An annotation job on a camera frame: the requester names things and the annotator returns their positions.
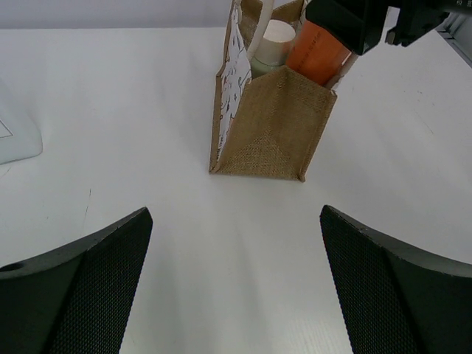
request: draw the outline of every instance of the burlap gift bag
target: burlap gift bag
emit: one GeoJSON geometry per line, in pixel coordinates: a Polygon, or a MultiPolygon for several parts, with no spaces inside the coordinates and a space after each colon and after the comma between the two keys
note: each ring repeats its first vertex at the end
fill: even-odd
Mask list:
{"type": "MultiPolygon", "coordinates": [[[[303,4],[278,7],[272,18],[295,27],[303,4]]],[[[251,80],[247,49],[262,6],[232,3],[216,77],[210,172],[305,181],[336,94],[287,66],[251,80]]]]}

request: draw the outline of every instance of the white backdrop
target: white backdrop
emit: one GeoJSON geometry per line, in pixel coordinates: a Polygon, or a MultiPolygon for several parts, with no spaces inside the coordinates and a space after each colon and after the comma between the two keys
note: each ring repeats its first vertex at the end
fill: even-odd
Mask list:
{"type": "MultiPolygon", "coordinates": [[[[276,5],[289,0],[276,0],[276,5]]],[[[0,28],[217,27],[231,0],[0,0],[0,28]]]]}

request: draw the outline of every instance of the orange tube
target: orange tube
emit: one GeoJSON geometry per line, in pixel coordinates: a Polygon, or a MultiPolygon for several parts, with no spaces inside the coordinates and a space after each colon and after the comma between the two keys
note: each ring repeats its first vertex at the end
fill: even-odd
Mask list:
{"type": "Polygon", "coordinates": [[[349,54],[349,49],[327,30],[306,21],[285,64],[324,86],[336,75],[349,54]]]}

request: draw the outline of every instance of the white bag handle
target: white bag handle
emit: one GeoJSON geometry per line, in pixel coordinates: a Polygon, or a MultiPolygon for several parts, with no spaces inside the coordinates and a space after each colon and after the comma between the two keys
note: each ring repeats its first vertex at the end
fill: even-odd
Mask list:
{"type": "MultiPolygon", "coordinates": [[[[243,11],[241,10],[241,1],[242,0],[235,0],[235,6],[237,8],[239,21],[243,17],[243,11]]],[[[264,33],[266,33],[268,23],[271,20],[272,12],[274,11],[274,0],[262,0],[262,2],[263,9],[260,12],[259,22],[257,23],[254,36],[252,37],[252,41],[251,44],[249,44],[247,52],[247,57],[249,61],[251,61],[254,57],[254,54],[256,53],[256,50],[264,37],[264,33]]]]}

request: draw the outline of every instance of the white plastic object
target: white plastic object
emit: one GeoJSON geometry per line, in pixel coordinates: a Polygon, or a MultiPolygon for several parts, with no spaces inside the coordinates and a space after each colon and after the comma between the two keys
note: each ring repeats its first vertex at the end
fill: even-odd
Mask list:
{"type": "MultiPolygon", "coordinates": [[[[254,57],[254,54],[256,53],[256,50],[263,39],[264,33],[266,32],[268,23],[272,17],[272,11],[274,10],[274,2],[275,0],[263,0],[263,8],[260,12],[259,22],[257,23],[254,36],[252,37],[251,44],[249,44],[247,51],[247,57],[249,61],[251,61],[251,59],[254,57]]],[[[236,0],[235,4],[237,6],[238,12],[240,13],[241,0],[236,0]]]]}
{"type": "Polygon", "coordinates": [[[38,127],[0,80],[0,164],[37,156],[42,151],[38,127]]]}
{"type": "Polygon", "coordinates": [[[295,29],[290,24],[270,20],[254,57],[265,65],[285,64],[295,35],[295,29]]]}

